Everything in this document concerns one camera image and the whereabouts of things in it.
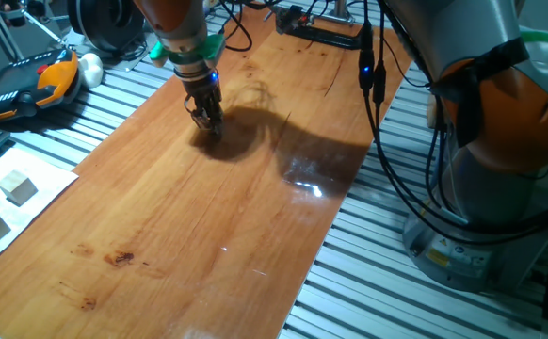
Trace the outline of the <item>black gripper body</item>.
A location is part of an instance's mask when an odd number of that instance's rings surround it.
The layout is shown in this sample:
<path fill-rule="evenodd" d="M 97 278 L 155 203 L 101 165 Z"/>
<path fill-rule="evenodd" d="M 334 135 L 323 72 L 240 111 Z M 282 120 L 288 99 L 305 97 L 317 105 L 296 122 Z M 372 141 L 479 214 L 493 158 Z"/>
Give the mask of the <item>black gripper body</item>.
<path fill-rule="evenodd" d="M 221 89 L 217 70 L 208 70 L 201 78 L 183 79 L 187 95 L 193 99 L 195 106 L 206 106 L 212 99 L 221 102 Z"/>

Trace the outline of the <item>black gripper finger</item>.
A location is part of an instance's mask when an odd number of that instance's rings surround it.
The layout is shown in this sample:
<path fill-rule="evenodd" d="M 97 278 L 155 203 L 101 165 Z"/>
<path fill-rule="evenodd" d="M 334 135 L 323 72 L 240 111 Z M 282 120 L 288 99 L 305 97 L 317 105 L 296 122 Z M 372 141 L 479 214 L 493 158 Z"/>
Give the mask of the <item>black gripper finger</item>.
<path fill-rule="evenodd" d="M 223 113 L 219 99 L 215 94 L 210 94 L 205 99 L 205 111 L 209 120 L 209 133 L 216 140 L 220 140 L 223 135 Z"/>
<path fill-rule="evenodd" d="M 208 131 L 211 129 L 211 122 L 207 115 L 200 99 L 196 99 L 193 96 L 186 96 L 184 101 L 184 108 L 190 114 L 191 119 L 195 122 L 200 130 Z"/>

